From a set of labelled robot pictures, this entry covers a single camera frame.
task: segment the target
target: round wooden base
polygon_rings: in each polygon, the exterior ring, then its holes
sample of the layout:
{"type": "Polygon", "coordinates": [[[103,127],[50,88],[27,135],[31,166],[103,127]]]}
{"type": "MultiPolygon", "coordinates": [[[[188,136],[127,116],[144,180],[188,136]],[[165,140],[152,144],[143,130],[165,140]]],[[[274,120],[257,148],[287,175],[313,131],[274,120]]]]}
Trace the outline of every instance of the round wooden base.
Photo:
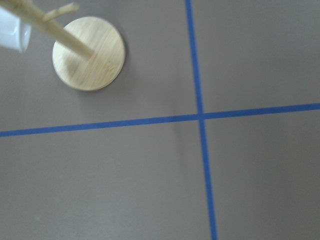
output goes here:
{"type": "Polygon", "coordinates": [[[60,79],[82,91],[94,91],[110,84],[121,71],[126,55],[116,28],[101,18],[87,16],[70,22],[64,29],[94,50],[94,54],[85,59],[56,41],[52,61],[60,79]]]}

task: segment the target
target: mug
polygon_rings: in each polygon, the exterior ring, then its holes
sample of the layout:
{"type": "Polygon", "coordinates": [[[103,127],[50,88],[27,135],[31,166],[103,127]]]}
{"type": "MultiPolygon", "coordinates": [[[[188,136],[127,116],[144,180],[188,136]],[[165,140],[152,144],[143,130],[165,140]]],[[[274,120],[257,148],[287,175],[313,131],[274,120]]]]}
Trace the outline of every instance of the mug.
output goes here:
{"type": "Polygon", "coordinates": [[[0,46],[24,53],[28,47],[32,27],[6,9],[0,7],[0,46]]]}

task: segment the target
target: gray surface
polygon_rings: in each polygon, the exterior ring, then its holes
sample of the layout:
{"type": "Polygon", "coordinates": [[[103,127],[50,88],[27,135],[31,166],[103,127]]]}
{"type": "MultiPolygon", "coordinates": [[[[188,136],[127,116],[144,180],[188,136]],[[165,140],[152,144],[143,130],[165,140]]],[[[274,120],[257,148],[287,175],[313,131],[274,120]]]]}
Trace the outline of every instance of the gray surface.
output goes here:
{"type": "Polygon", "coordinates": [[[320,1],[193,6],[206,112],[320,102],[320,1]]]}
{"type": "Polygon", "coordinates": [[[207,121],[220,240],[317,240],[320,112],[207,121]]]}
{"type": "Polygon", "coordinates": [[[196,122],[0,138],[2,240],[208,240],[196,122]]]}
{"type": "MultiPolygon", "coordinates": [[[[45,11],[66,4],[33,2],[45,11]]],[[[0,131],[196,112],[183,2],[77,2],[80,10],[58,21],[96,16],[114,24],[127,48],[122,72],[102,90],[71,89],[53,69],[54,41],[34,29],[25,54],[0,48],[0,131]]]]}
{"type": "MultiPolygon", "coordinates": [[[[33,0],[49,11],[67,2],[33,0]]],[[[183,1],[80,0],[127,47],[96,92],[64,85],[54,41],[0,48],[0,131],[194,114],[183,1]]],[[[318,1],[193,1],[206,112],[320,102],[318,1]]],[[[207,120],[219,240],[318,240],[320,112],[207,120]]],[[[4,240],[209,240],[196,122],[0,138],[4,240]]]]}

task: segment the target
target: blue tape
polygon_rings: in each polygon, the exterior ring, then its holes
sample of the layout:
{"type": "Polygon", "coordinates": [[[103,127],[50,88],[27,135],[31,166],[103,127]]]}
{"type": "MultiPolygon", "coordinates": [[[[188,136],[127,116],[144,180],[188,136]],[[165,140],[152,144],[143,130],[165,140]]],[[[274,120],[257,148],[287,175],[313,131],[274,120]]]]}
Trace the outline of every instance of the blue tape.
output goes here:
{"type": "Polygon", "coordinates": [[[204,181],[205,181],[205,188],[206,188],[210,232],[211,232],[211,239],[217,240],[218,236],[217,236],[217,227],[216,227],[216,218],[215,218],[214,197],[213,197],[212,183],[211,183],[210,161],[209,161],[209,154],[208,154],[207,134],[206,134],[206,126],[205,126],[205,118],[204,118],[201,78],[200,78],[200,71],[199,71],[197,43],[196,43],[191,0],[185,0],[185,10],[186,10],[187,25],[188,25],[188,33],[189,33],[195,98],[196,98],[196,105],[197,105],[197,113],[199,116],[199,119],[198,119],[199,132],[200,132],[200,140],[201,140],[203,173],[204,173],[204,181]]]}
{"type": "Polygon", "coordinates": [[[34,134],[83,131],[83,130],[93,130],[93,129],[108,129],[108,128],[118,128],[118,127],[138,126],[138,125],[186,122],[186,121],[194,121],[197,119],[198,119],[197,114],[189,114],[189,115],[180,115],[180,116],[164,116],[164,117],[142,118],[142,119],[132,119],[132,120],[122,120],[122,121],[109,121],[109,122],[97,122],[97,123],[66,125],[66,126],[41,127],[41,128],[11,130],[11,131],[0,131],[0,138],[12,137],[12,136],[23,136],[23,135],[34,135],[34,134]]]}
{"type": "Polygon", "coordinates": [[[320,110],[320,103],[211,112],[211,113],[205,113],[204,118],[205,119],[236,118],[236,117],[245,117],[245,116],[254,116],[254,115],[283,114],[283,113],[314,111],[314,110],[320,110]]]}
{"type": "Polygon", "coordinates": [[[201,93],[201,81],[200,81],[200,72],[199,72],[199,63],[198,63],[198,54],[197,54],[197,43],[196,43],[196,37],[195,37],[195,28],[194,28],[191,0],[185,0],[185,9],[186,9],[186,19],[187,19],[188,33],[189,33],[189,43],[190,43],[190,51],[191,51],[197,112],[198,114],[203,114],[204,107],[203,107],[203,100],[202,100],[202,93],[201,93]]]}

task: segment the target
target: wooden pole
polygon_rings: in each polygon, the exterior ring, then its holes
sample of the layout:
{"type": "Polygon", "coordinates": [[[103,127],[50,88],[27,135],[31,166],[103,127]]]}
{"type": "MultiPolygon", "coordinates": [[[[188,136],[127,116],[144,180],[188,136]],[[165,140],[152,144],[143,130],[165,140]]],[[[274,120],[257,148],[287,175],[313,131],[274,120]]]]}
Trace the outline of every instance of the wooden pole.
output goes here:
{"type": "Polygon", "coordinates": [[[84,58],[91,58],[94,51],[66,31],[54,20],[45,20],[45,13],[27,0],[0,0],[0,6],[31,24],[84,58]]]}

